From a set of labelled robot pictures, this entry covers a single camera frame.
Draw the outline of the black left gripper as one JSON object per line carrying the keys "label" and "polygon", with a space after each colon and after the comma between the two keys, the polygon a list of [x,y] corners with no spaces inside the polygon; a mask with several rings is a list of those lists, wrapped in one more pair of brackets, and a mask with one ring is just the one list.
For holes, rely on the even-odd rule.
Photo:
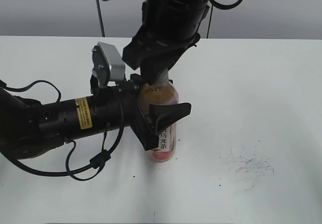
{"label": "black left gripper", "polygon": [[143,148],[152,150],[158,147],[158,136],[172,124],[191,113],[190,103],[172,105],[149,105],[147,122],[138,102],[139,87],[134,83],[145,83],[141,75],[133,73],[130,80],[116,86],[100,88],[98,81],[93,81],[93,127],[96,131],[118,129],[119,133],[110,151],[114,151],[120,143],[126,126],[130,126]]}

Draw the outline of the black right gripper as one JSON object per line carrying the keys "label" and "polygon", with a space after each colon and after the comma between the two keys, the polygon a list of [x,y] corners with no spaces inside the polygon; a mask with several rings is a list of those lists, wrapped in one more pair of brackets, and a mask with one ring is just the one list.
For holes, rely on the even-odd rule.
{"label": "black right gripper", "polygon": [[170,64],[170,67],[172,67],[185,51],[195,46],[199,40],[200,34],[198,32],[183,41],[162,39],[159,35],[141,26],[131,42],[124,47],[122,60],[132,69],[140,67],[141,77],[145,83],[153,85],[156,78],[167,67],[161,63],[142,64],[143,62],[149,61],[154,57],[161,59],[164,56],[166,60],[172,62]]}

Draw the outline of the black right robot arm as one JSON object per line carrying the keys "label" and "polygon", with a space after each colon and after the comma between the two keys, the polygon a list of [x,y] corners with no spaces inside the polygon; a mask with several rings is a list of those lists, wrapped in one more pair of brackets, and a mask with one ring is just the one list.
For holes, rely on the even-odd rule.
{"label": "black right robot arm", "polygon": [[145,0],[142,25],[123,49],[123,61],[154,84],[200,40],[198,29],[208,10],[208,0]]}

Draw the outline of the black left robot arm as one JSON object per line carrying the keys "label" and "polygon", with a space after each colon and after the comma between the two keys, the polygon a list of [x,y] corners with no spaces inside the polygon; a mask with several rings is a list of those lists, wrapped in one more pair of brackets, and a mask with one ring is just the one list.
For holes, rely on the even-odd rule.
{"label": "black left robot arm", "polygon": [[164,130],[191,112],[189,103],[150,104],[143,112],[138,74],[103,89],[91,78],[91,87],[90,96],[42,104],[19,97],[19,89],[1,83],[1,146],[24,160],[71,140],[129,126],[149,151],[158,147]]}

